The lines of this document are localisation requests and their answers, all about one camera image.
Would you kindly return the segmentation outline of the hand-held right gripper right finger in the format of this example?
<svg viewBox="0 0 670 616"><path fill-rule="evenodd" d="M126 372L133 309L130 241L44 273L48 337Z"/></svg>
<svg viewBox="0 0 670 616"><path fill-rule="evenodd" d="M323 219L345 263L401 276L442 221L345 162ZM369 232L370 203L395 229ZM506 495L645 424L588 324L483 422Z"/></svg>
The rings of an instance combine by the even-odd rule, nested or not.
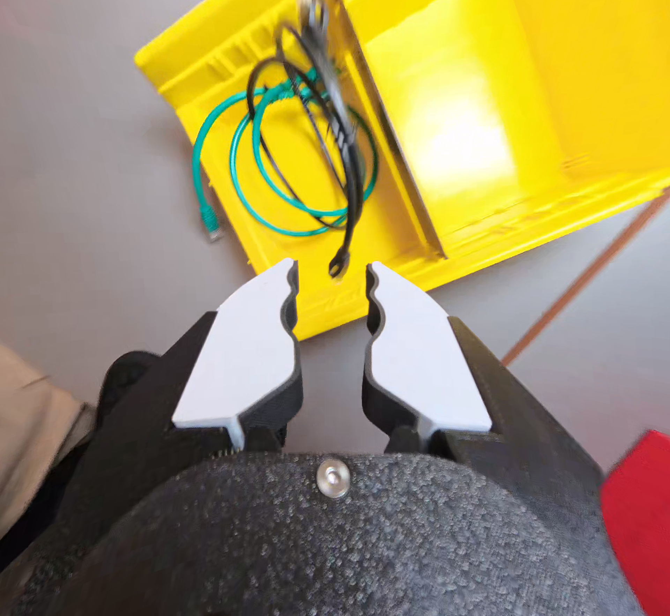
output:
<svg viewBox="0 0 670 616"><path fill-rule="evenodd" d="M380 262L366 267L362 407L389 443L436 443L439 434L490 441L492 416L436 301Z"/></svg>

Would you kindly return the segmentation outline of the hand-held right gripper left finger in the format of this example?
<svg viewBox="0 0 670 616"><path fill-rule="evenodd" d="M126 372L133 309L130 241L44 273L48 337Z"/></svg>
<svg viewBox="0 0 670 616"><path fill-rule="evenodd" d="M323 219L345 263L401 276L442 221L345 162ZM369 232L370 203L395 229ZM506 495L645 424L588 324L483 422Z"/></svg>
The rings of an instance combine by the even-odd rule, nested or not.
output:
<svg viewBox="0 0 670 616"><path fill-rule="evenodd" d="M304 401L298 293L297 260L285 258L220 305L172 414L175 428L223 429L235 451L260 434L285 446Z"/></svg>

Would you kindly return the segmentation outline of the black ethernet adapter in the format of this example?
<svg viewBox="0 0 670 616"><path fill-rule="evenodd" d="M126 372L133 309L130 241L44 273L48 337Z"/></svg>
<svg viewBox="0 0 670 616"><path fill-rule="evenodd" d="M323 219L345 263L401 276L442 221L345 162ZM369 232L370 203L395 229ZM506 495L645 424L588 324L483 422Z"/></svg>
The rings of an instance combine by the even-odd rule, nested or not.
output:
<svg viewBox="0 0 670 616"><path fill-rule="evenodd" d="M275 32L275 54L260 61L252 70L247 81L247 109L249 120L253 123L253 144L261 145L272 167L287 187L290 195L277 190L277 193L286 201L294 203L298 208L307 211L326 230L344 230L344 239L338 252L329 264L329 275L333 279L342 277L347 271L350 260L350 246L355 227L361 217L364 206L364 161L360 155L356 140L356 126L349 114L352 110L346 105L340 81L334 62L328 53L328 8L325 0L299 0L298 2L300 29L284 21ZM296 63L289 60L283 48L283 33L289 33L299 45L311 65L308 73L303 72ZM254 89L261 72L268 66L280 65L288 76L288 95L295 96L310 119L323 156L329 167L336 171L327 144L318 129L310 110L310 102L314 103L323 114L327 129L334 137L338 148L344 180L336 176L336 181L347 200L344 214L335 221L326 222L323 218L330 218L333 213L320 213L318 210L309 210L304 202L293 191L285 177L279 170L272 157L269 147L261 134L261 119L263 111L270 100L276 100L283 94L285 84L280 84L266 91L255 104Z"/></svg>

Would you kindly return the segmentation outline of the red plastic bin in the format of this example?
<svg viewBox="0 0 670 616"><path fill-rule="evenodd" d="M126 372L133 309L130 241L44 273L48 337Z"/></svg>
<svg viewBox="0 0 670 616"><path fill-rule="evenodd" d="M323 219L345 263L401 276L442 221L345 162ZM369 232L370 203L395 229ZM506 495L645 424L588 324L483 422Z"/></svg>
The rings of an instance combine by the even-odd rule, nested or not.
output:
<svg viewBox="0 0 670 616"><path fill-rule="evenodd" d="M669 614L669 436L647 431L600 489L610 544L647 615Z"/></svg>

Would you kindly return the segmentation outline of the yellow plastic bin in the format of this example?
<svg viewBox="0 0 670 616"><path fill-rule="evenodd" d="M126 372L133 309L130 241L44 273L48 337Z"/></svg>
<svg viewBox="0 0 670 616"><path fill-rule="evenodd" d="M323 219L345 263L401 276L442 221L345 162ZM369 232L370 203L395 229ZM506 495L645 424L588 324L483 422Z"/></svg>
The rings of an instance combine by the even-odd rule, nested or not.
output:
<svg viewBox="0 0 670 616"><path fill-rule="evenodd" d="M342 280L342 234L260 224L230 176L248 75L298 0L205 0L135 55L191 142L257 273L299 262L298 339L367 313L366 265L421 289L444 285L659 195L669 186L669 0L344 0L448 260L418 230L381 146L336 0L331 55L374 139L377 183Z"/></svg>

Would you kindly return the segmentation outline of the black rounded object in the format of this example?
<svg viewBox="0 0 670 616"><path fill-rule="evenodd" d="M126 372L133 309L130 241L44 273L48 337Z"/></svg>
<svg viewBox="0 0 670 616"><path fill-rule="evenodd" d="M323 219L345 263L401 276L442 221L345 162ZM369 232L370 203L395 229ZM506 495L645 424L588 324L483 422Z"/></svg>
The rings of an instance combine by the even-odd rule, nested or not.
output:
<svg viewBox="0 0 670 616"><path fill-rule="evenodd" d="M152 352L133 351L123 354L111 364L98 397L96 427L102 427L113 408L160 358Z"/></svg>

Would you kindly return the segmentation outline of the dark bin divider panel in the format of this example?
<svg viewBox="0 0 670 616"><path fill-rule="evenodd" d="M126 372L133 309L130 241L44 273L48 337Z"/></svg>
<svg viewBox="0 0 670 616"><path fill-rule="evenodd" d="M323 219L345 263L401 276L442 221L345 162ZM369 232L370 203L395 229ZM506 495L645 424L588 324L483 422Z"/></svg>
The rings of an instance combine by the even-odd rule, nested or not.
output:
<svg viewBox="0 0 670 616"><path fill-rule="evenodd" d="M342 16L342 29L351 45L356 68L363 83L363 89L373 110L373 118L379 123L381 128L381 146L389 151L389 166L394 167L397 174L396 183L402 186L404 190L410 204L408 210L417 220L418 230L426 241L431 255L441 260L448 260L448 255L440 243L436 228L433 225L425 201L401 148L398 135L382 101L381 93L374 81L369 62L364 54L363 46L358 38L345 1L336 0L336 2Z"/></svg>

